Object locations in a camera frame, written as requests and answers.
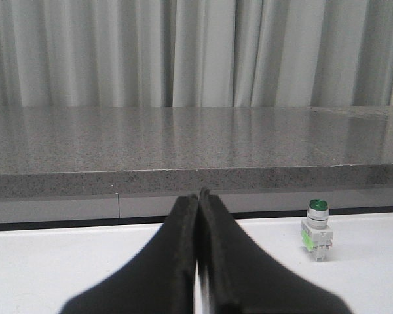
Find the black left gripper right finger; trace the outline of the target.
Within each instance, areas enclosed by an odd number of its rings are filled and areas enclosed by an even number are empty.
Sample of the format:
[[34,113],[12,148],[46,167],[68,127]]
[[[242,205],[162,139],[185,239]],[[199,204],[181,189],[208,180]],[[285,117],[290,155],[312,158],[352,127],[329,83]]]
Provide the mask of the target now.
[[268,255],[203,188],[198,205],[198,273],[204,313],[348,313],[338,296]]

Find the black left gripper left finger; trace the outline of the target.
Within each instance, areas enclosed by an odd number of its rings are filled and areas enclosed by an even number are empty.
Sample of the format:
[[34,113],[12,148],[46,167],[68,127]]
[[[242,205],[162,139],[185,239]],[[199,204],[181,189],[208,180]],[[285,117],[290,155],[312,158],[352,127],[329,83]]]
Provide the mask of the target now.
[[181,196],[129,263],[70,299],[62,313],[192,313],[196,268],[196,195]]

